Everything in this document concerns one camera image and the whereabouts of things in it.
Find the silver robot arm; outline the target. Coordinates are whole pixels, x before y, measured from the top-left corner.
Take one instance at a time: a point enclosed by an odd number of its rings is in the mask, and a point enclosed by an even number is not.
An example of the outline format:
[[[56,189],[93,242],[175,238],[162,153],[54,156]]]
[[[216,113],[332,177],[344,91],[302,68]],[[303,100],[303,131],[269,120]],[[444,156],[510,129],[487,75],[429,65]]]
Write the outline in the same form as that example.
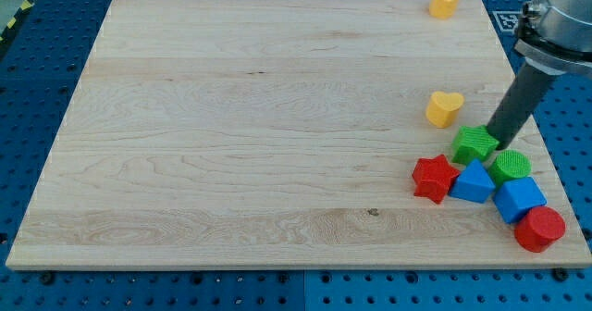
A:
[[[549,75],[591,76],[591,0],[524,2],[514,49]]]

